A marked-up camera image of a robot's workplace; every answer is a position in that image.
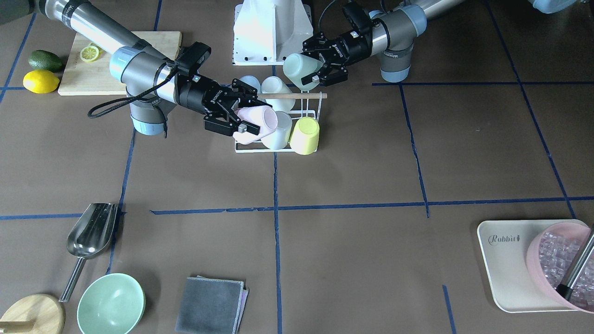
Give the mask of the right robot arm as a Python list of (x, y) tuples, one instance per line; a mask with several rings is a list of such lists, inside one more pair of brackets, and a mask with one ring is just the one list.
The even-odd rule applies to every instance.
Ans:
[(128, 105), (137, 132), (166, 135), (169, 112), (181, 106), (202, 114), (206, 130), (248, 142), (278, 126), (276, 113), (258, 99), (257, 89), (238, 79), (220, 85), (199, 73), (211, 55), (206, 44), (181, 47), (170, 59), (87, 0), (34, 0), (32, 7), (110, 53), (111, 76), (125, 85), (127, 96), (92, 108), (88, 117)]

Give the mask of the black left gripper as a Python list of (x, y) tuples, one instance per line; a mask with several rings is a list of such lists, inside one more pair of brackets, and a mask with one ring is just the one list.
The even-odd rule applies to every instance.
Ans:
[(352, 65), (371, 56), (373, 50), (373, 33), (344, 32), (335, 39), (328, 39), (323, 32), (303, 41), (303, 55), (341, 66), (323, 65), (320, 69), (301, 78), (301, 86), (329, 86), (345, 82), (348, 69), (343, 65)]

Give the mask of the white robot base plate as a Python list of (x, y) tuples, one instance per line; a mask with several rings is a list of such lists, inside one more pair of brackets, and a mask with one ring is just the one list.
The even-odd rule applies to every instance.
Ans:
[(304, 0), (245, 0), (235, 7), (232, 64), (282, 65), (313, 36)]

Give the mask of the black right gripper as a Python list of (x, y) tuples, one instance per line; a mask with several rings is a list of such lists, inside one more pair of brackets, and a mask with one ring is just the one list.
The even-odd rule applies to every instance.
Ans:
[(258, 135), (260, 126), (240, 119), (234, 109), (269, 106), (258, 98), (258, 89), (241, 79), (233, 79), (230, 87), (204, 77), (175, 76), (175, 100), (184, 108), (205, 114), (204, 128), (219, 135), (235, 132)]

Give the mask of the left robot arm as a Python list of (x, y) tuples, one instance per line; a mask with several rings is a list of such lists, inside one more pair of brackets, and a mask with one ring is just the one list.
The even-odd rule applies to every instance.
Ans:
[(294, 85), (334, 85), (348, 79), (348, 66), (373, 56), (381, 62), (382, 78), (402, 82), (410, 71), (414, 41), (428, 21), (458, 6), (458, 0), (403, 0), (389, 11), (368, 11), (354, 0), (343, 6), (351, 30), (328, 38), (324, 32), (303, 41), (302, 54), (320, 65), (306, 70)]

